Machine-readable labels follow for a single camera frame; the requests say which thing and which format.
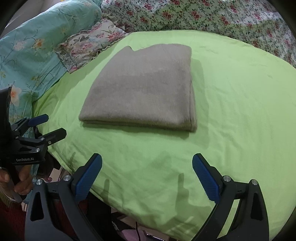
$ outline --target metal screw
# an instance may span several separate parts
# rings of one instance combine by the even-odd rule
[[[230,176],[224,176],[223,180],[226,182],[230,182],[231,181],[231,177]]]
[[[43,183],[43,180],[42,179],[38,179],[37,181],[36,181],[36,185],[41,185]]]
[[[252,180],[252,184],[253,184],[254,186],[258,185],[257,180],[253,179],[253,180]]]
[[[70,175],[66,175],[66,176],[63,177],[63,180],[66,181],[66,182],[67,181],[70,181],[71,180],[71,176]]]

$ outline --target black cable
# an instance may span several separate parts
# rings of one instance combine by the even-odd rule
[[[139,234],[139,231],[138,231],[138,223],[136,222],[136,230],[137,230],[137,234],[138,234],[138,237],[139,237],[139,241],[141,241],[141,237],[140,237],[140,234]]]

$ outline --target lime green sheet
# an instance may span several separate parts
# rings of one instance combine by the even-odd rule
[[[93,81],[115,53],[159,43],[192,48],[196,133],[78,120]],[[50,116],[40,126],[43,133],[67,130],[65,140],[49,149],[67,170],[75,171],[93,153],[102,155],[92,193],[143,225],[179,240],[198,232],[214,206],[192,169],[193,155],[202,153],[222,175],[258,180],[272,239],[296,205],[295,92],[296,70],[251,45],[199,31],[137,32],[66,73],[35,103],[34,115]]]

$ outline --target folded gray blanket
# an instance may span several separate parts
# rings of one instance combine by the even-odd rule
[[[195,131],[191,48],[158,44],[115,54],[95,79],[79,120]]]

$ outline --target finger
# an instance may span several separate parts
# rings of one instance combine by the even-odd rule
[[[33,183],[31,183],[26,190],[24,190],[23,192],[19,192],[19,195],[27,195],[32,189],[33,189],[34,185]]]
[[[9,179],[9,174],[6,171],[0,169],[0,182],[7,183],[9,182]]]
[[[33,177],[30,175],[29,178],[27,178],[25,181],[20,181],[17,185],[14,187],[14,191],[16,193],[23,192],[28,188],[28,186],[31,184]]]
[[[30,175],[31,167],[32,167],[32,165],[26,165],[20,170],[19,178],[21,181],[25,181],[28,179],[28,177]]]

